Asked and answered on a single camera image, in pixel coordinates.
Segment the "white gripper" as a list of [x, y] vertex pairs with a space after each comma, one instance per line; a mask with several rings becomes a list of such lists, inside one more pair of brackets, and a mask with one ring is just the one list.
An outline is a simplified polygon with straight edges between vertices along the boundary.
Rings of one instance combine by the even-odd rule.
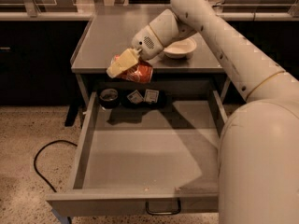
[[133, 37], [132, 47], [133, 49], [126, 49], [107, 69], [111, 78], [136, 65], [139, 56], [142, 60], [150, 60], [161, 53], [164, 49], [161, 28], [147, 25]]

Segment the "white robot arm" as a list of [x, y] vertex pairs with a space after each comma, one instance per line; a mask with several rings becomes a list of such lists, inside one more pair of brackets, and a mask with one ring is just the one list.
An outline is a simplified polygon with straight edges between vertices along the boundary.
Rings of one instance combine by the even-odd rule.
[[245, 105], [219, 145], [220, 224], [299, 224], [299, 81], [219, 17], [207, 0], [170, 0], [108, 69], [116, 77], [198, 32]]

